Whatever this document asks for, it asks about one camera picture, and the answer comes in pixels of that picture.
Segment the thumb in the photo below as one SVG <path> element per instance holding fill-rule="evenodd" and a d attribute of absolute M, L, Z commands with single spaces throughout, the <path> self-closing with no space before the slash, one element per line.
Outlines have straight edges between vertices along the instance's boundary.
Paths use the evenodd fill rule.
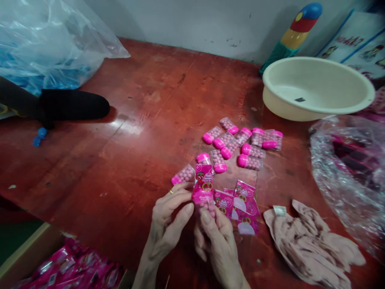
<path fill-rule="evenodd" d="M 222 239 L 223 241 L 225 240 L 225 238 L 219 232 L 215 220 L 211 217 L 205 208 L 202 208 L 201 210 L 201 226 L 206 235 L 210 238 L 212 244 L 215 245 L 215 243 L 221 242 Z"/>

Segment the blue cap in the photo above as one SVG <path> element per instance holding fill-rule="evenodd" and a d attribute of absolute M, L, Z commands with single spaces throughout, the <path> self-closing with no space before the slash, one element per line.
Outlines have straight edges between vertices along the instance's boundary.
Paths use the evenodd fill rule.
<path fill-rule="evenodd" d="M 318 19 L 322 14 L 322 5 L 315 2 L 307 4 L 300 13 L 303 13 L 302 18 L 305 19 Z"/>

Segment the pink cap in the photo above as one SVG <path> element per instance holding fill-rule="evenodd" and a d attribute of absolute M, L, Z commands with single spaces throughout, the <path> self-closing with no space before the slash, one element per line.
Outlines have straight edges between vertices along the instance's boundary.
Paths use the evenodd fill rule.
<path fill-rule="evenodd" d="M 214 138 L 210 134 L 205 133 L 203 135 L 203 140 L 210 145 L 211 143 L 213 143 Z"/>
<path fill-rule="evenodd" d="M 223 157 L 224 157 L 225 159 L 229 159 L 229 158 L 231 158 L 231 156 L 233 155 L 233 154 L 231 153 L 231 151 L 230 151 L 227 147 L 224 147 L 223 149 L 221 149 L 221 154 L 223 155 Z"/>
<path fill-rule="evenodd" d="M 180 179 L 180 177 L 178 175 L 175 175 L 172 179 L 171 179 L 171 182 L 173 185 L 176 185 L 178 183 L 182 183 L 182 180 Z"/>
<path fill-rule="evenodd" d="M 201 153 L 201 154 L 197 155 L 197 162 L 201 163 L 201 162 L 203 162 L 209 158 L 210 158 L 210 156 L 208 153 Z"/>
<path fill-rule="evenodd" d="M 265 149 L 273 149 L 277 146 L 277 142 L 275 140 L 268 140 L 262 143 L 262 147 Z"/>
<path fill-rule="evenodd" d="M 244 132 L 245 134 L 247 134 L 249 137 L 251 137 L 252 136 L 252 132 L 251 132 L 251 130 L 249 130 L 248 128 L 243 128 L 243 129 L 241 129 L 241 131 L 242 132 Z"/>
<path fill-rule="evenodd" d="M 239 128 L 237 126 L 233 126 L 227 130 L 231 134 L 236 134 L 239 131 Z"/>
<path fill-rule="evenodd" d="M 282 132 L 278 131 L 278 130 L 276 130 L 274 133 L 276 135 L 280 136 L 281 138 L 283 138 L 283 136 L 284 136 L 284 134 Z"/>
<path fill-rule="evenodd" d="M 264 134 L 265 133 L 265 131 L 263 129 L 261 129 L 261 128 L 253 128 L 251 131 L 259 133 L 259 134 Z"/>
<path fill-rule="evenodd" d="M 250 155 L 251 150 L 252 150 L 252 147 L 249 144 L 244 144 L 242 146 L 242 153 L 245 154 L 245 155 Z"/>
<path fill-rule="evenodd" d="M 249 163 L 249 157 L 244 154 L 240 154 L 238 157 L 238 164 L 241 167 L 247 167 L 247 164 Z"/>
<path fill-rule="evenodd" d="M 220 138 L 216 138 L 214 140 L 214 145 L 217 147 L 217 149 L 221 149 L 225 146 L 225 143 Z"/>
<path fill-rule="evenodd" d="M 220 163 L 214 166 L 214 170 L 216 173 L 224 173 L 227 171 L 227 165 L 225 163 Z"/>

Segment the plastic bowl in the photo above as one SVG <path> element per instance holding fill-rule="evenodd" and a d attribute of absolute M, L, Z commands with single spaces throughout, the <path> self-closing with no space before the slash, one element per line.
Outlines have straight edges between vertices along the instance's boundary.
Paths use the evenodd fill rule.
<path fill-rule="evenodd" d="M 354 113 L 370 105 L 375 96 L 372 83 L 359 72 L 314 57 L 292 57 L 270 64 L 263 83 L 267 108 L 295 121 Z"/>

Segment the hand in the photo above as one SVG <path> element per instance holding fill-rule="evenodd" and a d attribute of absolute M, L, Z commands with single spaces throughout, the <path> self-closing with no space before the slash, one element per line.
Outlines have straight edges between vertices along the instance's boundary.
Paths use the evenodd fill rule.
<path fill-rule="evenodd" d="M 171 222 L 171 214 L 182 203 L 191 200 L 192 193 L 186 189 L 193 187 L 193 183 L 175 185 L 164 197 L 158 199 L 152 209 L 150 234 L 132 288 L 155 288 L 156 272 L 159 263 L 175 248 L 182 229 L 190 220 L 194 204 L 185 205 Z"/>
<path fill-rule="evenodd" d="M 195 250 L 207 261 L 207 254 L 213 266 L 214 274 L 226 289 L 246 289 L 250 286 L 238 261 L 233 226 L 230 220 L 215 207 L 215 220 L 207 210 L 202 210 L 200 222 L 195 224 Z"/>

